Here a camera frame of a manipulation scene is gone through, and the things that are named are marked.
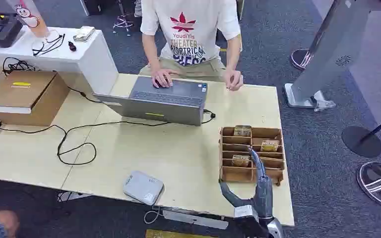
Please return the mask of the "person's right hand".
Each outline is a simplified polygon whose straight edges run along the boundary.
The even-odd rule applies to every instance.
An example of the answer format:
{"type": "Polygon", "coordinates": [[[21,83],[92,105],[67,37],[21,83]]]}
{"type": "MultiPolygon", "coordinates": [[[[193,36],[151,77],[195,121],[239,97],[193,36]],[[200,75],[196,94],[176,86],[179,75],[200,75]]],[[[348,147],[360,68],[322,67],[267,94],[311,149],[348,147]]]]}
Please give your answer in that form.
{"type": "Polygon", "coordinates": [[[151,80],[152,85],[155,88],[169,88],[173,86],[173,80],[171,75],[178,75],[179,73],[171,69],[152,69],[151,70],[151,80]]]}

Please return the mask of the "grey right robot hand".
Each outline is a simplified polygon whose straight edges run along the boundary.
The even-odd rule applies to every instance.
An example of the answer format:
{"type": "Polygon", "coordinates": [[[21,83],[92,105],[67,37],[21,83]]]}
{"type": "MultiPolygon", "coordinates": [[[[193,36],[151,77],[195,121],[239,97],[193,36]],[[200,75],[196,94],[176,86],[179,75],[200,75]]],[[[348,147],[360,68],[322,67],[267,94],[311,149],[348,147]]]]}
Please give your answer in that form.
{"type": "Polygon", "coordinates": [[[252,147],[248,147],[252,161],[256,166],[257,180],[254,196],[250,199],[241,199],[235,195],[228,185],[219,180],[219,185],[223,196],[234,207],[251,205],[261,219],[269,219],[273,217],[273,188],[272,180],[266,174],[266,169],[259,155],[252,147]]]}

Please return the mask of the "person's left hand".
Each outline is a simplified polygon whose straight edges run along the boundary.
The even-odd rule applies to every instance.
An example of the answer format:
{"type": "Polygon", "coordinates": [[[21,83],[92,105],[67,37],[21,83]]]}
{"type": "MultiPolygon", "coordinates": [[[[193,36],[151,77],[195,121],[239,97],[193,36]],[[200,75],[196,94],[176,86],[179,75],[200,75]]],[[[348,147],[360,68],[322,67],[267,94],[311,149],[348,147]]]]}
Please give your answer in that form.
{"type": "Polygon", "coordinates": [[[223,73],[223,80],[229,91],[238,91],[244,84],[243,75],[238,70],[226,69],[223,73]]]}

